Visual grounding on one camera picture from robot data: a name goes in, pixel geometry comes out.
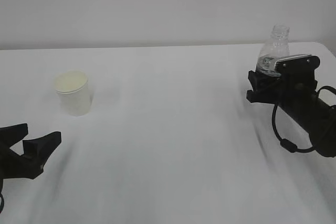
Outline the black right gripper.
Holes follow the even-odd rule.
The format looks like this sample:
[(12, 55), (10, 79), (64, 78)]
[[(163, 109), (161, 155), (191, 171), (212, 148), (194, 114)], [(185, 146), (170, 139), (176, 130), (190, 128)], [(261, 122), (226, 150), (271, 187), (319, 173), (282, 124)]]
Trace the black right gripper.
[(247, 91), (246, 98), (250, 103), (314, 106), (317, 87), (314, 71), (271, 77), (250, 70), (248, 80), (252, 89)]

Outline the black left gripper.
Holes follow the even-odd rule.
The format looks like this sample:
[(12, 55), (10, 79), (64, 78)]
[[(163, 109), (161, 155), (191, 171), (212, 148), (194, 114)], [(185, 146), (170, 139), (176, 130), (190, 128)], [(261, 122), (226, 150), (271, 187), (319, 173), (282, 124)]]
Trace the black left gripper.
[[(43, 173), (43, 166), (61, 143), (61, 132), (55, 131), (32, 140), (23, 140), (28, 135), (27, 123), (2, 127), (1, 142), (1, 190), (5, 179), (35, 179)], [(23, 155), (10, 149), (23, 140)]]

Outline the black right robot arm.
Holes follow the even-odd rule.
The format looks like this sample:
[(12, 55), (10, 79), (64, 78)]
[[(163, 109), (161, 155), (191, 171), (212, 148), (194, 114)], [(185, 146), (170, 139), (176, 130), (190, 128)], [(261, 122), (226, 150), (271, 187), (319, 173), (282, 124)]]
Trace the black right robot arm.
[[(314, 71), (271, 77), (258, 71), (249, 71), (252, 89), (246, 98), (250, 103), (274, 106), (271, 124), (280, 145), (291, 153), (316, 151), (323, 157), (335, 157), (335, 106), (320, 99)], [(299, 148), (295, 143), (281, 137), (276, 127), (276, 112), (282, 109), (310, 139), (311, 147)]]

